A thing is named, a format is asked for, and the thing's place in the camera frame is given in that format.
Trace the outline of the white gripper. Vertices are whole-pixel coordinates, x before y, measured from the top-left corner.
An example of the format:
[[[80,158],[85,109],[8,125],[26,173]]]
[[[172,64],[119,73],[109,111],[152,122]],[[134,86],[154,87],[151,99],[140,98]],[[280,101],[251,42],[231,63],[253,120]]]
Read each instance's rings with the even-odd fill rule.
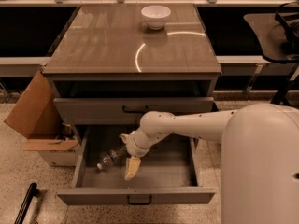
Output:
[[[120,139],[126,144],[128,153],[134,156],[126,159],[125,179],[131,180],[139,169],[140,158],[150,151],[150,140],[140,129],[131,132],[129,135],[122,133]]]

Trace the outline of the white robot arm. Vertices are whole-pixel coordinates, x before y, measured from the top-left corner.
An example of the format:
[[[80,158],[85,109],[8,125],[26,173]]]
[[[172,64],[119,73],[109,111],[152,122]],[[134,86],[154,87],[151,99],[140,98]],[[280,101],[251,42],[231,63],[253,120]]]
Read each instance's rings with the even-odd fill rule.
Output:
[[[299,111],[273,104],[175,116],[151,111],[137,130],[123,134],[131,158],[140,158],[170,134],[221,144],[221,223],[299,224]]]

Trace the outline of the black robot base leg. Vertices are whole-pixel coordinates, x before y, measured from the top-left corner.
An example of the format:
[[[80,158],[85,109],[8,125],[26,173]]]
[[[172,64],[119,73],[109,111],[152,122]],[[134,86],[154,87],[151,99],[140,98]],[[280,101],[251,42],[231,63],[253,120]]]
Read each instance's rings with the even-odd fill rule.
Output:
[[[23,198],[22,204],[21,204],[21,208],[19,210],[19,213],[15,219],[14,224],[22,224],[25,216],[27,214],[27,211],[29,209],[30,203],[32,201],[32,199],[39,193],[38,189],[37,189],[37,183],[33,182],[29,185],[28,190],[26,191],[26,194]]]

